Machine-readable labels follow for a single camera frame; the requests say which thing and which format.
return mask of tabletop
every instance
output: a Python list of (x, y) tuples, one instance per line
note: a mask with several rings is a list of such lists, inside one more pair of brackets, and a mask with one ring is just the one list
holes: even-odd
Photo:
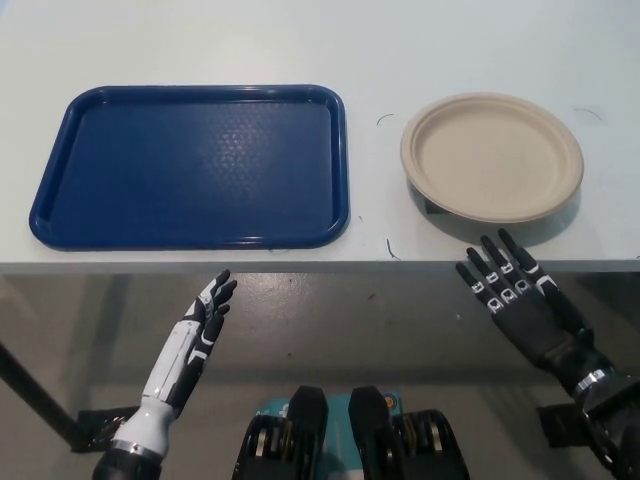
[[(0, 273), (449, 268), (496, 227), (425, 214), (399, 158), (422, 107), (501, 92), (585, 158), (561, 212), (512, 228), (551, 269), (640, 260), (640, 3), (633, 0), (0, 0)], [(345, 103), (351, 218), (311, 250), (60, 252), (28, 214), (67, 105), (103, 85), (320, 84)]]

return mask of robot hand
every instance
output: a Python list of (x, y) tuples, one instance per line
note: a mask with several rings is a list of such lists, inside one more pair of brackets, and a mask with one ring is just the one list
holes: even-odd
[(191, 396), (229, 312), (237, 282), (216, 277), (175, 324), (142, 392), (139, 410), (115, 433), (93, 479), (151, 480), (169, 451), (169, 426)]
[(551, 277), (505, 230), (499, 235), (528, 281), (486, 236), (482, 245), (502, 277), (473, 248), (467, 254), (486, 285), (462, 263), (456, 265), (458, 273), (516, 348), (536, 367), (555, 375), (567, 393), (579, 395), (610, 375), (613, 365), (593, 348), (593, 331)]
[(640, 479), (640, 451), (634, 450), (640, 447), (639, 379), (615, 371), (594, 347), (582, 313), (504, 229), (498, 234), (521, 272), (483, 236), (482, 246), (500, 273), (473, 248), (468, 257), (484, 279), (462, 263), (458, 273), (511, 343), (573, 397), (579, 428), (601, 463), (616, 478)]

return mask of paper plate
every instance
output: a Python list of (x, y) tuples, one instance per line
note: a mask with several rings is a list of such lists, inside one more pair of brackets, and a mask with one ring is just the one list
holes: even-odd
[(474, 93), (420, 111), (402, 136), (411, 183), (457, 215), (492, 223), (534, 220), (578, 190), (580, 146), (548, 111), (520, 98)]

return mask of blue tray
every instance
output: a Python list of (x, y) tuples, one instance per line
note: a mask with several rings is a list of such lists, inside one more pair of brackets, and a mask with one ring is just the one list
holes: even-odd
[(348, 217), (334, 92), (102, 87), (67, 108), (29, 224), (65, 250), (306, 248)]

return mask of gray floor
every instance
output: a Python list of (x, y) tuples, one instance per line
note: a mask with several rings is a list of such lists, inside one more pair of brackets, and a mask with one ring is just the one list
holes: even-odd
[[(453, 272), (237, 276), (212, 362), (179, 422), (163, 478), (228, 479), (255, 408), (302, 384), (376, 384), (405, 410), (440, 408), (472, 478), (604, 479), (587, 450), (551, 451), (535, 415), (566, 400), (501, 337)], [(136, 404), (155, 356), (206, 276), (0, 277), (0, 338), (69, 410)], [(640, 371), (640, 279), (561, 275), (599, 346)], [(2, 478), (90, 478), (0, 384)]]

